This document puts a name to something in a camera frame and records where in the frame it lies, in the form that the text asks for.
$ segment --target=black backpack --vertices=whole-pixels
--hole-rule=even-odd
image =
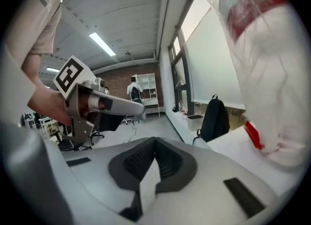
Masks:
[[[218,100],[218,95],[213,95],[211,101],[207,105],[207,109],[204,115],[201,129],[198,129],[196,134],[197,138],[204,139],[205,142],[209,142],[215,138],[220,137],[229,132],[229,115],[224,103]]]
[[[139,90],[136,87],[132,88],[131,98],[132,98],[132,100],[140,99]]]

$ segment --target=floor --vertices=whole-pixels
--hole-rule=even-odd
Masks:
[[[105,138],[94,138],[95,145],[92,146],[93,149],[126,143],[129,139],[133,141],[147,137],[162,137],[181,142],[173,125],[164,114],[161,115],[161,118],[158,115],[147,116],[144,123],[135,123],[134,127],[132,123],[128,123],[128,125],[121,124],[115,132],[107,131],[102,134],[105,135]],[[156,160],[154,160],[140,183],[140,196],[144,212],[156,198],[155,188],[158,182],[160,182],[159,168]]]

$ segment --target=white table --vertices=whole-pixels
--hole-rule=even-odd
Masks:
[[[35,130],[37,130],[37,127],[35,126],[35,120],[34,119],[27,119],[27,120],[25,120],[25,123],[27,124],[27,127],[29,128],[29,129],[35,129]]]

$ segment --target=white shirt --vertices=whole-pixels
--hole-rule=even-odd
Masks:
[[[137,88],[140,92],[142,92],[142,88],[139,84],[132,82],[129,86],[127,86],[127,94],[131,96],[133,87]]]

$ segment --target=whiteboard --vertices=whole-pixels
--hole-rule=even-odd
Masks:
[[[191,99],[208,104],[218,94],[225,106],[245,109],[221,23],[210,9],[185,44]]]

